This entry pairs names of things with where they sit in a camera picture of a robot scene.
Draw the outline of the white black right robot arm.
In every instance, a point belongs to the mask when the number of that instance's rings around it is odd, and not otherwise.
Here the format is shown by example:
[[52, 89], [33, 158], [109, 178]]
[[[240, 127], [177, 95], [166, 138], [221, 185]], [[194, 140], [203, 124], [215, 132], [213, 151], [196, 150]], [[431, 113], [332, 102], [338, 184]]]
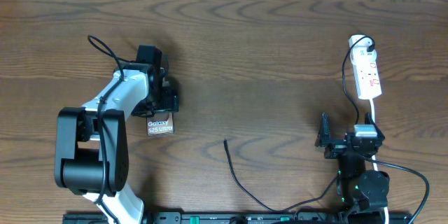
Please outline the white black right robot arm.
[[368, 113], [365, 122], [354, 125], [353, 132], [347, 132], [343, 139], [331, 137], [328, 117], [326, 114], [321, 117], [315, 146], [324, 149], [324, 158], [337, 160], [339, 194], [344, 205], [356, 213], [381, 211], [388, 206], [389, 175], [367, 170], [365, 166], [365, 161], [377, 154], [384, 140], [385, 136]]

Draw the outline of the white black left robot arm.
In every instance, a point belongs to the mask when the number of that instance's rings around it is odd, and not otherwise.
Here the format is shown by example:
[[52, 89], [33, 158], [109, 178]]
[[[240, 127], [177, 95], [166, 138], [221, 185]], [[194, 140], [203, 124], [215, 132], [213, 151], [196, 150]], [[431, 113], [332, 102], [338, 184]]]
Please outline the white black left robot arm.
[[64, 107], [57, 117], [54, 177], [61, 188], [93, 202], [105, 223], [150, 223], [145, 203], [129, 184], [126, 120], [145, 118], [158, 134], [174, 131], [179, 96], [165, 79], [165, 55], [140, 45], [136, 59], [120, 62], [112, 81], [80, 107]]

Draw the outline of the gold Galaxy smartphone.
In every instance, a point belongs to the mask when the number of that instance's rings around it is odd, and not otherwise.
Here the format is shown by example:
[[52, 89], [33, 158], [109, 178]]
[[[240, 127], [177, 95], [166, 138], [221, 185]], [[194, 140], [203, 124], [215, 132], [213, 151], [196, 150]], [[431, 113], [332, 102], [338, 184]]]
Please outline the gold Galaxy smartphone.
[[173, 134], [175, 131], [174, 114], [172, 112], [155, 114], [146, 119], [147, 135], [150, 137]]

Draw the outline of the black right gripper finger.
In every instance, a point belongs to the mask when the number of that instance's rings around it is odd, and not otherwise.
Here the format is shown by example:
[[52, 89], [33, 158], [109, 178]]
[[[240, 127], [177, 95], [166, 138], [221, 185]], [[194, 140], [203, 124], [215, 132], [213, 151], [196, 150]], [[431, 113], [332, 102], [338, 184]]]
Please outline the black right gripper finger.
[[330, 142], [331, 142], [331, 136], [330, 136], [328, 117], [327, 117], [326, 113], [322, 113], [321, 126], [319, 128], [314, 145], [315, 145], [315, 147], [325, 147]]
[[370, 113], [366, 113], [364, 135], [380, 135], [380, 134], [382, 134], [382, 132], [374, 122], [372, 115]]

